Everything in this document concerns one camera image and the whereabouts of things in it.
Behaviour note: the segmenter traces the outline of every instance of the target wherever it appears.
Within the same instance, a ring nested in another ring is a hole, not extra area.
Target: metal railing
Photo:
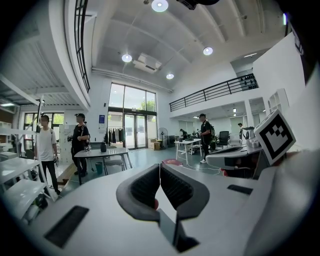
[[[179,110],[218,97],[258,88],[254,74],[246,74],[196,91],[170,103],[170,111]]]
[[[74,14],[74,40],[76,57],[78,60],[81,77],[88,93],[90,90],[89,80],[87,76],[85,54],[84,54],[84,28],[88,0],[75,1],[75,14]]]

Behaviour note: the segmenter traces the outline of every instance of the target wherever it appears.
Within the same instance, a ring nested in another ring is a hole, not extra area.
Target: blue sign
[[[104,124],[105,123],[105,115],[104,114],[100,114],[99,115],[99,124]]]

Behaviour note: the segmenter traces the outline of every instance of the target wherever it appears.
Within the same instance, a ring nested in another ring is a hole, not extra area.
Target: black pants
[[[49,173],[51,175],[51,180],[52,180],[52,185],[54,190],[58,189],[58,182],[57,182],[57,177],[56,177],[56,170],[55,170],[55,163],[54,161],[42,161],[42,168],[45,176],[45,180],[47,180],[47,167],[49,170]],[[40,180],[41,182],[44,182],[42,175],[40,174]]]
[[[81,150],[84,150],[84,149],[79,149],[79,148],[71,148],[71,155],[72,155],[72,161],[74,162],[76,168],[77,168],[77,171],[78,171],[78,158],[75,157],[75,155],[80,152]],[[87,171],[87,161],[85,158],[81,158],[80,159],[80,163],[81,163],[81,173],[86,173]]]
[[[209,154],[209,143],[205,144],[202,142],[202,148],[204,151],[204,160],[206,160],[206,156]]]

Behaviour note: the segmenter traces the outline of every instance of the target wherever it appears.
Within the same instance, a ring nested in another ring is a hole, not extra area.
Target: white t-shirt
[[[52,147],[52,144],[56,144],[56,134],[54,130],[48,129],[44,130],[41,128],[39,136],[39,156],[41,161],[47,162],[47,161],[53,161],[54,160],[54,149]]]

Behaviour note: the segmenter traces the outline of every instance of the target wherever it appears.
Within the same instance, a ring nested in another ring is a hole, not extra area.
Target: gray floor
[[[212,174],[212,175],[215,175],[219,172],[217,170],[217,169],[219,169],[218,167],[209,166],[206,163],[200,163],[202,158],[200,156],[199,151],[197,151],[193,155],[188,153],[189,165],[187,165],[186,160],[184,160],[186,158],[185,154],[178,153],[178,156],[180,157],[180,158],[178,158],[178,160],[183,163],[184,167],[190,168],[190,169],[194,170],[195,172],[204,172],[204,173],[208,173],[208,174]],[[129,157],[130,157],[133,168],[137,168],[137,167],[146,167],[147,168],[153,164],[161,163],[162,160],[175,159],[176,158],[176,148],[171,147],[171,148],[162,149],[162,150],[152,150],[152,149],[132,150],[129,152]],[[102,177],[105,175],[104,172],[102,172],[102,174],[97,173],[97,170],[95,167],[96,162],[101,162],[101,160],[93,159],[93,160],[91,160],[91,162],[90,161],[87,162],[88,174],[82,178],[82,182],[88,182],[90,180],[93,180],[93,179],[96,179],[96,178],[99,178],[99,177]],[[112,175],[117,172],[121,172],[121,166],[108,166],[107,171],[108,171],[109,175]],[[67,182],[67,184],[64,186],[63,190],[61,191],[60,196],[64,197],[65,195],[67,195],[71,191],[75,190],[77,187],[79,187],[79,178],[77,175],[73,175],[70,178],[70,180]]]

